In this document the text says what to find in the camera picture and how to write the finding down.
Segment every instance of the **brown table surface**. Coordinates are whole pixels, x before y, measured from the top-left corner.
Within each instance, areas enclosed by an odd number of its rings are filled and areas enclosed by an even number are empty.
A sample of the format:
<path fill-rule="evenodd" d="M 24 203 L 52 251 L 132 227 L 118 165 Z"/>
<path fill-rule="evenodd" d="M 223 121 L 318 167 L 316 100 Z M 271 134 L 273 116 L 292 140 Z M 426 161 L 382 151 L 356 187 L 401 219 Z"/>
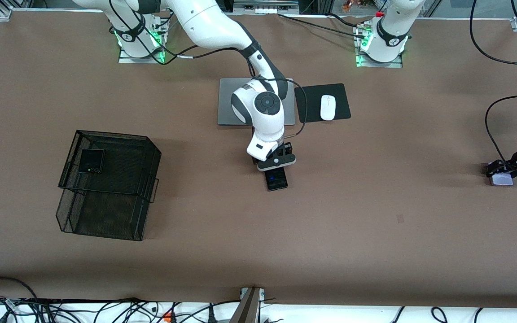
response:
<path fill-rule="evenodd" d="M 219 79 L 248 73 L 238 53 L 118 64 L 103 14 L 0 23 L 0 275 L 45 298 L 220 301 L 257 285 L 281 303 L 517 306 L 517 186 L 480 173 L 497 158 L 484 112 L 517 94 L 517 66 L 480 55 L 466 20 L 417 21 L 404 68 L 377 69 L 355 67 L 351 37 L 234 19 L 287 77 L 347 89 L 352 118 L 307 124 L 278 192 L 246 155 L 250 130 L 216 124 Z M 508 21 L 474 28 L 489 53 L 517 60 Z M 191 44 L 179 30 L 176 51 Z M 517 100 L 490 127 L 515 152 Z M 147 135 L 162 151 L 145 241 L 59 230 L 76 129 Z"/>

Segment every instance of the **black mesh tray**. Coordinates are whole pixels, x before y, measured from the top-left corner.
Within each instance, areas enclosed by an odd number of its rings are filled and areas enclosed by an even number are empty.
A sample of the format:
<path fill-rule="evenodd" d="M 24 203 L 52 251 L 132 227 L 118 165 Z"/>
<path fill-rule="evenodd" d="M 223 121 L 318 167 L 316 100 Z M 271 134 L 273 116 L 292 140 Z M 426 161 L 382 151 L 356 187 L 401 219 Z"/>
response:
<path fill-rule="evenodd" d="M 100 174 L 79 173 L 83 149 L 104 149 Z M 148 137 L 77 131 L 63 168 L 61 231 L 142 240 L 161 152 Z"/>

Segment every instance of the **computer mouse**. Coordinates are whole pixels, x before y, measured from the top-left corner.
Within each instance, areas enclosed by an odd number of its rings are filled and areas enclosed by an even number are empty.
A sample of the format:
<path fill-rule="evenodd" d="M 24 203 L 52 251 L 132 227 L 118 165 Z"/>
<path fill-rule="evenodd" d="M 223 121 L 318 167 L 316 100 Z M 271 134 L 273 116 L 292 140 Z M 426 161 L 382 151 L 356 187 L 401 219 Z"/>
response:
<path fill-rule="evenodd" d="M 326 121 L 334 119 L 336 113 L 336 98 L 324 95 L 320 99 L 320 118 Z"/>

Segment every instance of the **black smartphone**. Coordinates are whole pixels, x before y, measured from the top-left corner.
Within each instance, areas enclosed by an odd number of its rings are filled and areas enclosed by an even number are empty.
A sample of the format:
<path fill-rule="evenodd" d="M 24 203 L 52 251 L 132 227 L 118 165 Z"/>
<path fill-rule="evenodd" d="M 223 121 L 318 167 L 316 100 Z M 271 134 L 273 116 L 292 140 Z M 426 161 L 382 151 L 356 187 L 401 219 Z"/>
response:
<path fill-rule="evenodd" d="M 84 174 L 98 174 L 103 167 L 104 149 L 83 149 L 79 162 L 79 172 Z"/>
<path fill-rule="evenodd" d="M 267 178 L 267 188 L 269 191 L 280 190 L 289 186 L 284 167 L 267 170 L 264 172 L 264 176 Z"/>

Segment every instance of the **mouse pad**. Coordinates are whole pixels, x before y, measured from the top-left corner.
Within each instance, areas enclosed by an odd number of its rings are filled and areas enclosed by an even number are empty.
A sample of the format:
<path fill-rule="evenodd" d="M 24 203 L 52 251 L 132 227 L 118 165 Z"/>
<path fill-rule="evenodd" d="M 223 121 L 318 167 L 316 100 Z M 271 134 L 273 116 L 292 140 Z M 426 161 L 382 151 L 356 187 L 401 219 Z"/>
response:
<path fill-rule="evenodd" d="M 334 96 L 334 98 L 336 98 L 336 114 L 334 115 L 334 120 L 350 119 L 351 109 L 348 106 L 348 99 L 343 83 L 303 86 L 303 88 L 308 100 L 306 122 L 323 121 L 323 119 L 320 118 L 320 99 L 324 95 Z M 295 98 L 300 122 L 304 122 L 306 102 L 304 102 L 304 94 L 298 87 L 295 88 Z"/>

